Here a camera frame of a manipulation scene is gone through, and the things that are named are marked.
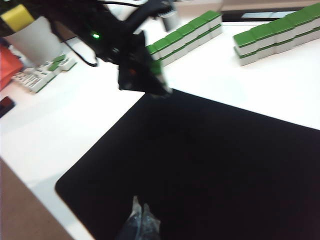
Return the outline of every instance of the white table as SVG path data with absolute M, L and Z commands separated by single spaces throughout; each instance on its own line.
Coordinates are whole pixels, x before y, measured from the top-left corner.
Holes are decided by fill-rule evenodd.
M 205 10 L 185 9 L 180 12 L 182 22 Z M 165 67 L 169 85 L 320 130 L 320 39 L 240 67 L 232 36 L 256 24 L 223 24 L 222 35 Z M 150 20 L 141 28 L 148 44 L 166 35 L 160 21 Z M 74 38 L 70 44 L 93 61 L 92 51 L 82 42 Z M 54 186 L 143 95 L 118 90 L 117 76 L 111 63 L 100 61 L 93 68 L 78 59 L 70 72 L 61 73 L 37 94 L 16 83 L 1 92 L 1 98 L 10 96 L 16 103 L 0 120 L 1 156 L 76 240 L 92 237 Z

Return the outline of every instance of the cable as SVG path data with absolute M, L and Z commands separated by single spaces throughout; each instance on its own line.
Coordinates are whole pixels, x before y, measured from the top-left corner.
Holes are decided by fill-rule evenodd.
M 141 7 L 141 5 L 132 4 L 132 3 L 128 3 L 128 2 L 118 2 L 118 1 L 98 1 L 98 2 L 101 3 L 101 4 L 124 5 L 124 6 L 130 6 L 130 7 L 135 7 L 135 8 Z
M 85 62 L 86 64 L 88 64 L 90 67 L 97 67 L 97 66 L 98 66 L 98 58 L 97 58 L 97 56 L 94 56 L 94 57 L 95 57 L 95 63 L 91 63 L 91 62 L 88 62 L 87 60 L 85 60 L 84 57 L 81 56 L 78 52 L 76 52 L 76 51 L 69 45 L 69 43 L 67 43 L 67 41 L 61 36 L 60 32 L 59 32 L 59 31 L 57 30 L 57 28 L 56 28 L 56 24 L 55 24 L 53 21 L 51 21 L 50 19 L 49 19 L 49 22 L 51 23 L 52 32 L 53 32 L 54 34 L 56 34 L 57 37 L 58 37 L 61 41 L 63 41 L 82 61 L 84 61 L 84 62 Z

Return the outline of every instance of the black mat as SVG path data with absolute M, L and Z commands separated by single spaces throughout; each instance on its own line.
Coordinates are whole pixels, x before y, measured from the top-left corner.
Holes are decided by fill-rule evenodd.
M 145 95 L 56 191 L 97 240 L 115 238 L 133 195 L 163 240 L 319 240 L 320 131 L 180 91 Z

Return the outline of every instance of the black object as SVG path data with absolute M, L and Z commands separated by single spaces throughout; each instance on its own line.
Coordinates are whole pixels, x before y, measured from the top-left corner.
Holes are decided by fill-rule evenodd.
M 15 106 L 14 101 L 10 99 L 10 97 L 6 96 L 4 99 L 0 101 L 0 118 L 9 112 Z
M 37 11 L 49 19 L 55 34 L 60 36 L 55 27 L 55 21 L 59 21 L 92 48 L 96 57 L 119 65 L 119 89 L 160 96 L 171 93 L 171 89 L 168 90 L 151 71 L 153 59 L 145 47 L 144 32 L 134 32 L 148 17 L 170 12 L 173 9 L 172 0 L 148 0 L 126 20 L 118 20 L 103 6 L 108 3 L 99 0 L 27 2 L 39 7 Z M 98 65 L 98 62 L 90 63 L 79 53 L 76 54 L 89 66 Z
M 264 8 L 264 9 L 242 9 L 222 11 L 223 22 L 265 22 L 274 21 L 278 17 L 243 17 L 247 13 L 274 13 L 274 12 L 290 12 L 299 11 L 302 7 L 284 7 L 284 8 Z
M 57 182 L 97 240 L 132 198 L 163 240 L 318 240 L 320 131 L 177 90 L 144 95 Z

